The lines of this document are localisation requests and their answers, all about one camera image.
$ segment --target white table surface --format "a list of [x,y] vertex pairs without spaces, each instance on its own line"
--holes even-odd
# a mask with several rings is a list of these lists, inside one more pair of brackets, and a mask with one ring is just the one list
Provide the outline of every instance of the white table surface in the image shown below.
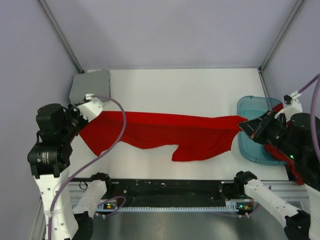
[[[264,97],[257,69],[137,69],[111,70],[111,96],[125,111],[221,117],[237,114],[243,96]],[[106,111],[118,111],[106,102]],[[81,137],[72,142],[70,174],[94,159]],[[204,161],[173,162],[176,145],[139,149],[124,142],[79,177],[97,172],[111,178],[233,180],[239,171],[251,171],[261,180],[288,180],[283,166],[264,166],[241,156],[238,137],[231,151]]]

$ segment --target red cloth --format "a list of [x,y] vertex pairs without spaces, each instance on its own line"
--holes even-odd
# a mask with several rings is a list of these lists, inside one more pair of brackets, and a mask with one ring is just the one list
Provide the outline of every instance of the red cloth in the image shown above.
[[[178,162],[206,160],[231,149],[240,131],[240,116],[198,117],[176,114],[126,112],[127,125],[122,142],[140,149],[178,145],[172,160]],[[108,149],[123,126],[119,111],[103,111],[81,132],[88,147],[97,156]]]
[[[275,112],[279,112],[281,109],[283,109],[284,106],[282,103],[278,104],[277,106],[275,106],[272,110],[274,110]],[[271,154],[271,156],[279,161],[285,161],[288,163],[288,167],[291,169],[293,175],[295,175],[296,177],[296,183],[299,185],[303,185],[304,181],[302,179],[302,177],[300,176],[300,174],[296,171],[295,168],[295,163],[288,157],[286,157],[285,155],[282,154],[282,152],[280,152],[278,149],[276,149],[274,146],[272,146],[271,144],[265,144],[264,145],[265,150]]]

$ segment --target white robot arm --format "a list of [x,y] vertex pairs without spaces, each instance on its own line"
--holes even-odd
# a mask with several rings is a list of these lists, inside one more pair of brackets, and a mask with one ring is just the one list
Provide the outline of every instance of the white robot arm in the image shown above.
[[[289,240],[318,240],[320,163],[312,141],[310,114],[302,113],[301,103],[297,99],[300,95],[298,91],[285,95],[281,111],[275,113],[269,110],[261,117],[239,123],[239,127],[254,142],[271,144],[294,162],[309,195],[310,214],[277,197],[251,172],[240,172],[234,180],[245,195],[255,199],[280,222]],[[318,118],[316,125],[320,129]]]
[[[72,209],[66,186],[58,196],[54,210],[50,211],[55,195],[69,177],[71,141],[103,110],[104,104],[98,98],[92,98],[92,94],[88,94],[85,100],[85,103],[70,105],[68,108],[60,104],[46,105],[38,110],[36,117],[40,130],[37,142],[28,154],[28,161],[41,193],[46,240],[89,240],[93,233],[92,218],[102,196],[107,192],[104,178],[93,180],[88,183],[76,208]],[[49,218],[52,220],[51,237],[48,236]]]

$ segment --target gray wall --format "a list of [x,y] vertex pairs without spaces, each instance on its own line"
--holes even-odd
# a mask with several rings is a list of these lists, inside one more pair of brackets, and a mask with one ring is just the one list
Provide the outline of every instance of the gray wall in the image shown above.
[[259,67],[296,0],[47,0],[84,69]]
[[[265,70],[270,94],[280,99],[299,90],[320,73],[320,1],[307,0],[288,34]],[[304,112],[310,112],[314,85],[299,97]],[[320,116],[320,98],[317,116]]]
[[0,32],[0,238],[25,240],[40,197],[27,162],[37,109],[66,103],[76,72],[37,1],[2,1]]

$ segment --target blue plastic bin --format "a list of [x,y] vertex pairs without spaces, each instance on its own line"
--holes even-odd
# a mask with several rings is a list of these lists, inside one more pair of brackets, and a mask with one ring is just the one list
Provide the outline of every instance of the blue plastic bin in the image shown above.
[[[244,96],[238,101],[237,114],[248,120],[256,119],[280,103],[279,100],[270,97]],[[274,159],[263,145],[252,141],[244,132],[239,132],[238,142],[241,155],[251,162],[268,166],[287,164],[285,161]]]

